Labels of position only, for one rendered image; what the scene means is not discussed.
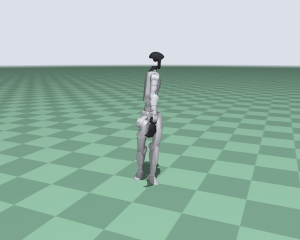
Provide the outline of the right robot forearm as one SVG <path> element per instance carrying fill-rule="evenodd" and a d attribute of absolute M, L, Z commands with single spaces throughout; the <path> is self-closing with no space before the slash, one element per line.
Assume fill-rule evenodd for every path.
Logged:
<path fill-rule="evenodd" d="M 153 122 L 157 121 L 157 106 L 158 106 L 158 96 L 157 95 L 153 95 L 151 97 L 151 101 L 150 101 L 150 118 L 153 117 Z"/>

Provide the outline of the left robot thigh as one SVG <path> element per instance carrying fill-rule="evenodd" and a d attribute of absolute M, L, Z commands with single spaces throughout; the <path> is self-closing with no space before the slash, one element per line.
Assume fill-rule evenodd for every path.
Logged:
<path fill-rule="evenodd" d="M 157 121 L 156 121 L 156 133 L 152 137 L 152 142 L 149 143 L 148 147 L 150 151 L 154 151 L 156 146 L 159 147 L 161 136 L 162 136 L 162 130 L 163 130 L 163 117 L 162 114 L 157 112 Z"/>

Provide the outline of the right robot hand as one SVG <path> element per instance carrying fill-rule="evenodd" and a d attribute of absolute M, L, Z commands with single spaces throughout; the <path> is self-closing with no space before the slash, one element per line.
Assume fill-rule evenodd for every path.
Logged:
<path fill-rule="evenodd" d="M 150 117 L 150 126 L 149 126 L 149 128 L 148 128 L 148 132 L 147 132 L 147 134 L 145 135 L 146 137 L 148 137 L 148 138 L 152 138 L 153 136 L 154 136 L 154 134 L 156 133 L 156 131 L 157 131 L 157 129 L 156 129 L 156 123 L 157 122 L 153 122 L 153 117 L 151 116 Z"/>

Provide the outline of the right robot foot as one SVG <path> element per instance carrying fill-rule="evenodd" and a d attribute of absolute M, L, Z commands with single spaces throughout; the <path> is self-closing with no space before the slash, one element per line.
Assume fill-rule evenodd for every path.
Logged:
<path fill-rule="evenodd" d="M 135 180 L 135 181 L 139 181 L 139 180 L 142 178 L 143 174 L 144 174 L 144 171 L 143 171 L 143 170 L 142 170 L 142 172 L 141 172 L 141 170 L 138 171 L 138 172 L 136 173 L 135 177 L 134 177 L 134 180 Z"/>

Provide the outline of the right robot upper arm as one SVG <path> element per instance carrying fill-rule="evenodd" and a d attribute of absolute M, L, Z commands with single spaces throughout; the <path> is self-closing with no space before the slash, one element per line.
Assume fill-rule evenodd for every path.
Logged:
<path fill-rule="evenodd" d="M 159 82 L 159 75 L 152 73 L 150 75 L 150 100 L 152 99 L 153 95 L 156 95 L 156 91 L 158 90 L 158 82 Z"/>

